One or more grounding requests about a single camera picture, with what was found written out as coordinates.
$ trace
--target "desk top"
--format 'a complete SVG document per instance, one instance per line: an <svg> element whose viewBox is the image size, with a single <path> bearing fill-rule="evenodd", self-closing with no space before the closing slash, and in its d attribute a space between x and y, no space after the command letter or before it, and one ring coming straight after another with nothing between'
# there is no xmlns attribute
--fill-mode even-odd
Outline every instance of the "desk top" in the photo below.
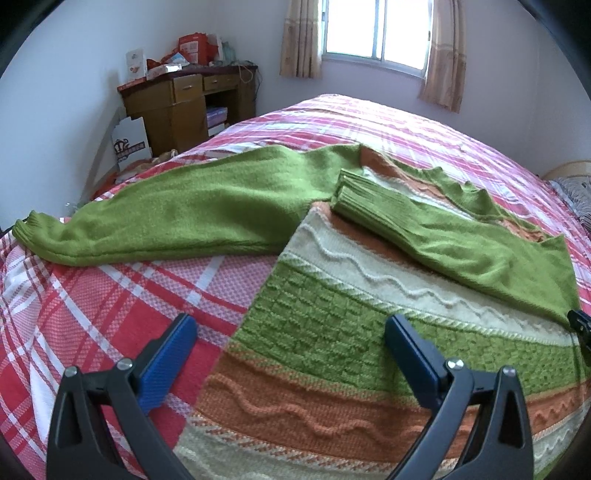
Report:
<svg viewBox="0 0 591 480"><path fill-rule="evenodd" d="M183 69L179 70L178 72L165 73L164 75L160 75L160 76L156 77L154 80L150 80L149 82L142 82L138 85L133 85L129 88L126 88L125 90L120 91L120 94L123 98L126 98L129 95L131 95L132 93L142 90L144 88L147 88L147 87L154 85L158 82L163 82L166 80L171 80L171 79L175 79L178 77L184 77L187 75L195 75L195 74L200 74L203 76L210 76L210 75L224 75L224 74L239 73L240 69L243 69L243 68L255 71L258 68L258 66L257 65L240 65L240 66L227 65L227 66L223 66L223 67L207 67L204 65L197 65L197 64L192 63L191 65L187 65L186 67L183 67Z"/></svg>

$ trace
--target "patterned curtain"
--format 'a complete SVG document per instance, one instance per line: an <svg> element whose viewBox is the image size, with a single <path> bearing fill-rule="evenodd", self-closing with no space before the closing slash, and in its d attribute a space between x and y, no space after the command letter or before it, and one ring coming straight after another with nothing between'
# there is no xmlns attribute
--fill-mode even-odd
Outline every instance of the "patterned curtain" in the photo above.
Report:
<svg viewBox="0 0 591 480"><path fill-rule="evenodd" d="M459 113L465 77L466 19L463 0L434 0L431 52L419 98Z"/></svg>
<svg viewBox="0 0 591 480"><path fill-rule="evenodd" d="M290 0L283 29L280 75L319 78L322 64L320 0Z"/></svg>

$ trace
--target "silver bolt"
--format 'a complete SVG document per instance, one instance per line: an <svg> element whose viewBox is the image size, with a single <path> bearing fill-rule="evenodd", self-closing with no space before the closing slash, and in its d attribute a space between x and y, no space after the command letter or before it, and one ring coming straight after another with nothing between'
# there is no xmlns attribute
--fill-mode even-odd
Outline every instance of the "silver bolt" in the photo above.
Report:
<svg viewBox="0 0 591 480"><path fill-rule="evenodd" d="M129 370L132 366L134 366L134 363L131 358L122 358L117 362L117 368L123 372Z"/></svg>
<svg viewBox="0 0 591 480"><path fill-rule="evenodd" d="M68 367L66 368L66 370L64 371L64 375L67 378L72 378L74 375L76 375L78 373L78 369L76 367Z"/></svg>
<svg viewBox="0 0 591 480"><path fill-rule="evenodd" d="M514 377L517 375L517 370L515 370L515 368L513 368L511 366L507 366L507 367L503 367L503 373L507 377Z"/></svg>
<svg viewBox="0 0 591 480"><path fill-rule="evenodd" d="M465 364L464 360L461 360L459 358L451 358L447 361L447 366L452 370L461 370L462 368L464 368Z"/></svg>

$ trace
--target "bedspread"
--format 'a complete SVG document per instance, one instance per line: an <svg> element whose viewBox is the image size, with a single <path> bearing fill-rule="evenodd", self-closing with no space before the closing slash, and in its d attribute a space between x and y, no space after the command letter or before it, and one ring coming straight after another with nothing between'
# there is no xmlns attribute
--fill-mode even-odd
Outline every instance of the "bedspread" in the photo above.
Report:
<svg viewBox="0 0 591 480"><path fill-rule="evenodd" d="M591 313L591 240L545 182L450 127L375 103L338 95L307 100L230 127L127 183L265 145L305 151L353 142L415 167L442 166L551 235L563 233L582 307ZM186 312L200 326L199 340L165 404L151 414L174 447L205 377L274 262L214 257L70 268L41 260L8 233L0 240L0 432L30 472L45 478L51 411L64 369L97 371L133 358ZM124 462L141 475L115 416L107 412L107 418Z"/></svg>

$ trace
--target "plaid bedspread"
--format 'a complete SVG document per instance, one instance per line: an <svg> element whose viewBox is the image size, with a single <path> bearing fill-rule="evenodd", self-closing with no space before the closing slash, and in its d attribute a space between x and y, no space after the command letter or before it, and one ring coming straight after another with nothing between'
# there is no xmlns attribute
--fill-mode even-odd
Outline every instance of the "plaid bedspread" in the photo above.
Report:
<svg viewBox="0 0 591 480"><path fill-rule="evenodd" d="M455 179L486 188L503 207L548 233L563 233L583 308L591 313L591 241L554 191L493 148L417 115L323 95L235 125L131 181L265 145L305 151L351 142L416 167L442 166ZM44 479L51 411L64 369L78 365L84 372L97 371L123 356L133 358L179 312L187 312L200 325L199 340L165 405L151 414L173 447L203 380L274 261L214 257L69 268L39 259L5 235L0 240L0 432L30 472ZM125 463L141 476L112 413L108 423Z"/></svg>

